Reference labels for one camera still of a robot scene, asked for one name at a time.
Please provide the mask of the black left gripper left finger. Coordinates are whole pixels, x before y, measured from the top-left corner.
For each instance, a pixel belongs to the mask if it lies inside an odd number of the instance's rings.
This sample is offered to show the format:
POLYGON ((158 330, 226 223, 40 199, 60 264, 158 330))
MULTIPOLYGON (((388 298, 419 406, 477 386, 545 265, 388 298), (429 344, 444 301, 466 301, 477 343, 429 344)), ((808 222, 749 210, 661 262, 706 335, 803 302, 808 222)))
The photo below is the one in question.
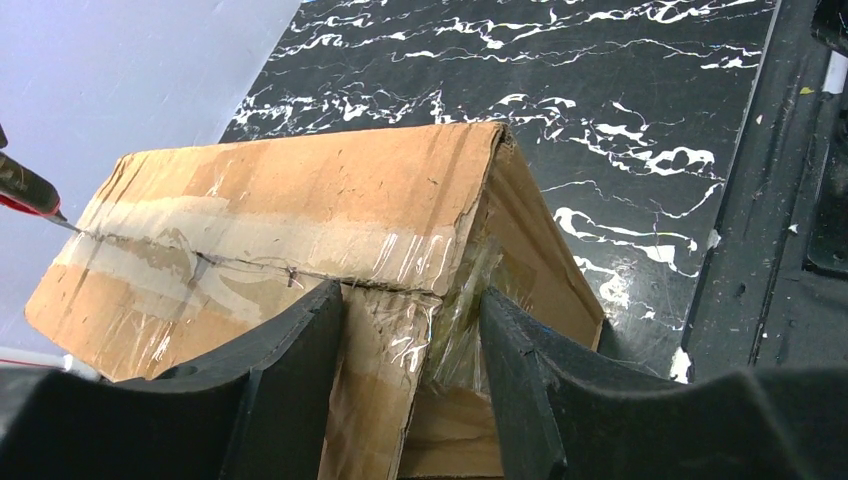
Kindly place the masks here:
POLYGON ((314 479, 342 334, 340 284, 152 380, 1 373, 5 479, 314 479))

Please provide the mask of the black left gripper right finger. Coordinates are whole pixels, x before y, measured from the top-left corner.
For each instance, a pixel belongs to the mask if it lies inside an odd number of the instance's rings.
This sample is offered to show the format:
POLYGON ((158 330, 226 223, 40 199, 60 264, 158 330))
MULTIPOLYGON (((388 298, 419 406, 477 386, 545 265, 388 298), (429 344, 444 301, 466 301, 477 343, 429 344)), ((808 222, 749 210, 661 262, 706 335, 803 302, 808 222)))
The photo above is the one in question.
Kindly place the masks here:
POLYGON ((535 320, 495 288, 480 334, 508 479, 843 479, 847 371, 738 369, 681 384, 535 320))

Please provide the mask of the brown cardboard express box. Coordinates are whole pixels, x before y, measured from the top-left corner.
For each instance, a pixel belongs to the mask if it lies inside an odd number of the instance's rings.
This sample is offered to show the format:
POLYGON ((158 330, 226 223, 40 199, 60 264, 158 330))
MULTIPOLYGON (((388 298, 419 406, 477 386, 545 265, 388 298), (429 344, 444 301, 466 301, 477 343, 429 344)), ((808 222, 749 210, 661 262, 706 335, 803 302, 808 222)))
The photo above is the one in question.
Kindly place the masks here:
POLYGON ((497 122, 127 155, 24 311, 108 379, 152 378, 325 280, 347 312, 323 479, 502 478, 481 292, 588 348, 604 320, 497 122))

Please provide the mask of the red black utility knife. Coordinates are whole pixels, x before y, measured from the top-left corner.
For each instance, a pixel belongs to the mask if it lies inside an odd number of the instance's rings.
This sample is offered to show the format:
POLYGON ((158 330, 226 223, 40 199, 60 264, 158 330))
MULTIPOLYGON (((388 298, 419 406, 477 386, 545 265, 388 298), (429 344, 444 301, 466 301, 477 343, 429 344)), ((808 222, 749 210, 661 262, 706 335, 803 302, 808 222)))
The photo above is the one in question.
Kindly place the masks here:
POLYGON ((1 130, 1 204, 39 217, 76 233, 82 233, 62 214, 58 190, 45 178, 4 152, 8 138, 1 130))

